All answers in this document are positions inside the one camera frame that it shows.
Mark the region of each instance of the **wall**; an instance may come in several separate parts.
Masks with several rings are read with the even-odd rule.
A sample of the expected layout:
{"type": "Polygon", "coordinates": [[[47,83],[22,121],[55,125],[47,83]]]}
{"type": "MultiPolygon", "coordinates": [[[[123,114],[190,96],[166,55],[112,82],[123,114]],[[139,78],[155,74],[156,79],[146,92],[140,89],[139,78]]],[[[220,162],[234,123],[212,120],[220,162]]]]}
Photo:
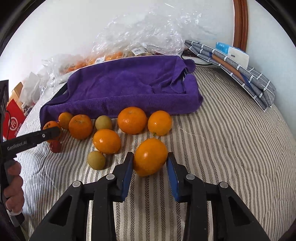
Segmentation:
{"type": "MultiPolygon", "coordinates": [[[[174,5],[174,1],[163,0],[162,3],[174,5]]],[[[137,14],[141,18],[154,2],[156,0],[114,0],[112,4],[97,0],[46,0],[9,41],[0,57],[0,80],[9,79],[11,92],[31,71],[36,73],[41,68],[42,59],[59,53],[90,52],[96,35],[113,18],[122,14],[137,14]]],[[[215,38],[204,43],[210,46],[214,46],[216,41],[232,44],[232,0],[198,0],[194,6],[197,14],[201,14],[198,24],[215,33],[215,38]]],[[[250,65],[262,71],[276,86],[275,104],[296,136],[296,48],[278,22],[260,4],[248,0],[248,7],[247,53],[250,65]]]]}
{"type": "Polygon", "coordinates": [[[274,103],[296,138],[296,48],[280,24],[255,0],[248,0],[249,65],[275,85],[274,103]]]}

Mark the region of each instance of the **striped bedsheet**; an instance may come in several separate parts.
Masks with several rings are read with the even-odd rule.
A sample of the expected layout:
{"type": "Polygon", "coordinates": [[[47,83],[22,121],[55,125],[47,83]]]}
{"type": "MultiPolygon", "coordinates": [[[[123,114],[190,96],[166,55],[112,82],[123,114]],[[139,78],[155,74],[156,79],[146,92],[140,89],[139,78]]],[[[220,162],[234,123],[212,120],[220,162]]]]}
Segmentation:
{"type": "MultiPolygon", "coordinates": [[[[174,116],[172,130],[161,141],[189,173],[205,182],[229,183],[271,241],[278,240],[296,218],[296,144],[290,130],[275,106],[262,112],[221,70],[198,67],[194,75],[204,102],[195,113],[174,116]]],[[[40,130],[39,110],[45,102],[36,104],[19,135],[40,130]]],[[[87,154],[94,150],[92,139],[77,141],[66,131],[62,153],[54,154],[48,143],[42,143],[18,155],[24,179],[23,228],[29,235],[72,182],[97,181],[150,137],[148,131],[127,135],[116,119],[113,123],[122,149],[108,157],[102,171],[86,163],[87,154]]],[[[176,203],[171,195],[165,166],[145,178],[133,173],[126,201],[114,203],[117,240],[182,240],[185,214],[186,205],[176,203]]],[[[210,221],[208,225],[212,240],[210,221]]],[[[91,240],[90,218],[87,227],[91,240]]]]}

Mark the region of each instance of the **purple towel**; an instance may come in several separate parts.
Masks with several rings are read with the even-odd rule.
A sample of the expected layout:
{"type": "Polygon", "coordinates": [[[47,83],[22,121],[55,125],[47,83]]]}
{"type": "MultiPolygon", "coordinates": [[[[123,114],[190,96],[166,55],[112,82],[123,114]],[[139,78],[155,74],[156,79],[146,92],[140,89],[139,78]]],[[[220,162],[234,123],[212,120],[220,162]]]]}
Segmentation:
{"type": "Polygon", "coordinates": [[[149,116],[157,110],[171,115],[196,111],[202,96],[192,73],[192,60],[178,56],[124,58],[78,70],[68,80],[68,91],[40,110],[40,124],[57,120],[62,112],[116,118],[129,106],[149,116]]]}

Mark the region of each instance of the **metal rivet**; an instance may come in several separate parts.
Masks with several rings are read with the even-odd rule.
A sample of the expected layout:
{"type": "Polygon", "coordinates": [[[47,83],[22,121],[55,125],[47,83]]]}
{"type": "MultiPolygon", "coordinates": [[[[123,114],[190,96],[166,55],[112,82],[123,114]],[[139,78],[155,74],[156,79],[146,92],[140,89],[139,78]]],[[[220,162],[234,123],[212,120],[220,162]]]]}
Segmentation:
{"type": "Polygon", "coordinates": [[[187,174],[187,175],[186,175],[186,178],[187,178],[188,180],[193,180],[193,179],[195,178],[195,176],[194,176],[193,174],[187,174]]]}
{"type": "Polygon", "coordinates": [[[220,187],[228,188],[228,184],[226,182],[220,182],[220,187]]]}
{"type": "Polygon", "coordinates": [[[75,181],[75,182],[72,183],[72,186],[75,187],[75,188],[77,188],[77,187],[80,186],[80,184],[81,183],[79,181],[75,181]]]}
{"type": "Polygon", "coordinates": [[[106,176],[106,179],[107,180],[113,180],[115,178],[115,176],[113,175],[113,174],[108,174],[107,176],[106,176]]]}

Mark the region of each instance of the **red box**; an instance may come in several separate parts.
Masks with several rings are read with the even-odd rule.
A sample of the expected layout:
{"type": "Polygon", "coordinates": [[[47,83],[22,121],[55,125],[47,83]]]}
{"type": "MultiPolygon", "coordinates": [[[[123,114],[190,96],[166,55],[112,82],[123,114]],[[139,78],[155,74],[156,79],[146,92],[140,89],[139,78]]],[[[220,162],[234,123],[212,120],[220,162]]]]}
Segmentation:
{"type": "Polygon", "coordinates": [[[24,123],[26,117],[24,116],[24,113],[18,107],[14,99],[12,99],[10,103],[7,105],[6,110],[8,110],[11,115],[11,122],[10,122],[10,116],[6,112],[4,123],[3,123],[3,137],[6,138],[7,140],[10,140],[17,136],[20,130],[20,127],[24,123]]]}

